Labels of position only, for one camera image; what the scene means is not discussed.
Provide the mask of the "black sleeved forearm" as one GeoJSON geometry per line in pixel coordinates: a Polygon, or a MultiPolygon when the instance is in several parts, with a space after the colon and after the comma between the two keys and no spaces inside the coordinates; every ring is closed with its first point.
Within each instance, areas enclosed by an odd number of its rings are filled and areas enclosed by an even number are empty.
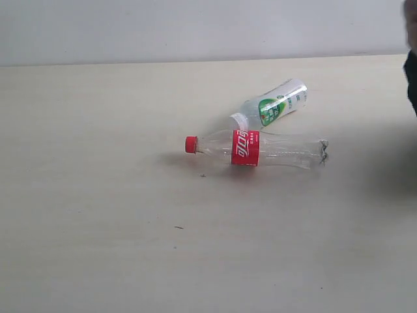
{"type": "Polygon", "coordinates": [[[416,112],[416,0],[405,0],[403,3],[407,43],[410,51],[403,65],[407,78],[407,97],[416,112]]]}

